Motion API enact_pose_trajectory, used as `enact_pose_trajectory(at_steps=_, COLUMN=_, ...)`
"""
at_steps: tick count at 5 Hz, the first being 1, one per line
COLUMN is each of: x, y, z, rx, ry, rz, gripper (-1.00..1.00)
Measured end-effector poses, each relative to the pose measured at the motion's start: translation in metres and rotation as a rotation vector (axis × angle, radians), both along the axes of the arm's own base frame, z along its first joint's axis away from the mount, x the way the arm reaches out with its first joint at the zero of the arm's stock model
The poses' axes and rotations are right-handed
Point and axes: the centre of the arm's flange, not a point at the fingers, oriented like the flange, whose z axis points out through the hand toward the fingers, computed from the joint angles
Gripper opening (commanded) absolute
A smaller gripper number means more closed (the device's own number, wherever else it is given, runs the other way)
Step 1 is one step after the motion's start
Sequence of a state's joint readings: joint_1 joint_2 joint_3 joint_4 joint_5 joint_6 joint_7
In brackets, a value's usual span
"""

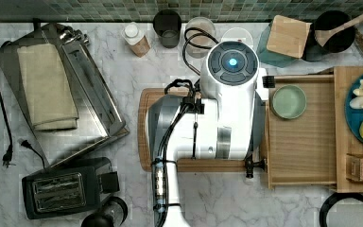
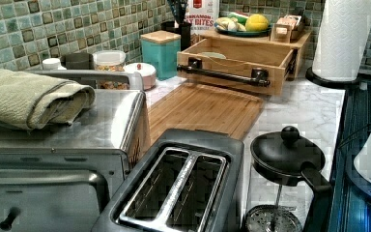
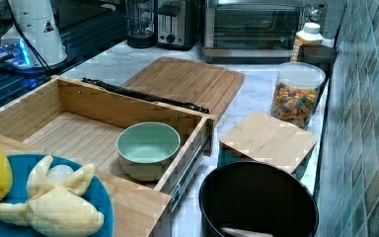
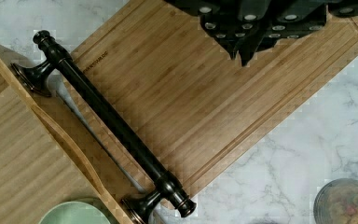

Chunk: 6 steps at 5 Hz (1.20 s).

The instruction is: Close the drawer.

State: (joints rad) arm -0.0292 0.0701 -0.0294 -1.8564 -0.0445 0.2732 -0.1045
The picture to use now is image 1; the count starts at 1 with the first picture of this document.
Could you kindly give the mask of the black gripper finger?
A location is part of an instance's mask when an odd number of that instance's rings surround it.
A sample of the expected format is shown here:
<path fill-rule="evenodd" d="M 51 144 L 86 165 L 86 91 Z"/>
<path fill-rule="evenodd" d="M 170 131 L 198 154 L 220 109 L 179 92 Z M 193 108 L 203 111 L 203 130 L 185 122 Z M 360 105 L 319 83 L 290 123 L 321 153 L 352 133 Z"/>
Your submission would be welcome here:
<path fill-rule="evenodd" d="M 262 159 L 259 162 L 254 162 L 252 159 L 247 159 L 245 161 L 245 168 L 246 168 L 246 177 L 251 179 L 253 177 L 253 170 L 255 168 L 260 168 L 264 171 L 267 170 L 267 160 Z"/>
<path fill-rule="evenodd" d="M 274 88 L 275 87 L 274 76 L 264 76 L 264 77 L 262 77 L 262 80 L 263 80 L 264 88 Z"/>

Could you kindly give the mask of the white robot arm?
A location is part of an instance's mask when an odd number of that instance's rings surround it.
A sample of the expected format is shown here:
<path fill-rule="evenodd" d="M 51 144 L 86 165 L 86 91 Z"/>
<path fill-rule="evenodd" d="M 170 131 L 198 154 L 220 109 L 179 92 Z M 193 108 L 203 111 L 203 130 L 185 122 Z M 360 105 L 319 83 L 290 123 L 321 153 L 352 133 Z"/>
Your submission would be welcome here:
<path fill-rule="evenodd" d="M 242 160 L 246 176 L 256 167 L 253 152 L 264 135 L 265 102 L 272 77 L 251 47 L 226 41 L 212 47 L 197 85 L 176 79 L 165 88 L 185 87 L 184 96 L 164 94 L 147 111 L 155 227 L 186 227 L 177 180 L 180 159 Z"/>

